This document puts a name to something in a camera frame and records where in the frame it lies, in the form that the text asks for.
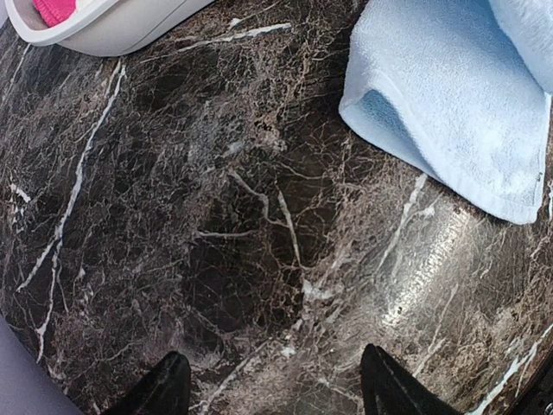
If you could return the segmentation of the light blue towel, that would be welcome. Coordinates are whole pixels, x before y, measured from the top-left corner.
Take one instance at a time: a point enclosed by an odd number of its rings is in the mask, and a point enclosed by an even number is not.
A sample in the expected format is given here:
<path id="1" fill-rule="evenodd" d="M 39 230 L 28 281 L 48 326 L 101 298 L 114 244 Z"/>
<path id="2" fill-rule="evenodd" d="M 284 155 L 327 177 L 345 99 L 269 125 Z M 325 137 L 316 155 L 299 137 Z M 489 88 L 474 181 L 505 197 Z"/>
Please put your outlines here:
<path id="1" fill-rule="evenodd" d="M 484 212 L 531 224 L 552 97 L 549 1 L 370 1 L 339 112 Z"/>

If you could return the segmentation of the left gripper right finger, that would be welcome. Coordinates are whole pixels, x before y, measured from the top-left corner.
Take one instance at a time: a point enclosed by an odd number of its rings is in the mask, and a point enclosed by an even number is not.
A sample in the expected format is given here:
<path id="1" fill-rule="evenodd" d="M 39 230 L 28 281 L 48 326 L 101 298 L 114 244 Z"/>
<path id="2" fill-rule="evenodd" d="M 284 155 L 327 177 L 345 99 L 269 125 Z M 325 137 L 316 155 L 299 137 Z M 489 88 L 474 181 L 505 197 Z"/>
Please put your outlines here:
<path id="1" fill-rule="evenodd" d="M 461 414 L 380 346 L 366 345 L 360 367 L 365 414 Z"/>

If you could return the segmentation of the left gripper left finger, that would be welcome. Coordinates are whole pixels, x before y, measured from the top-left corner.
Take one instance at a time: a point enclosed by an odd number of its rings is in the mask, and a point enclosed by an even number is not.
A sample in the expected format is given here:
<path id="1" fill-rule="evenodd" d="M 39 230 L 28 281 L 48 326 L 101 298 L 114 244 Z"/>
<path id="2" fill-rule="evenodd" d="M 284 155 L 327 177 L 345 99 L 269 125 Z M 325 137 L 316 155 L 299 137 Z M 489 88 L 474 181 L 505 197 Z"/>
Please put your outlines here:
<path id="1" fill-rule="evenodd" d="M 105 415 L 187 415 L 191 367 L 187 357 L 167 353 Z"/>

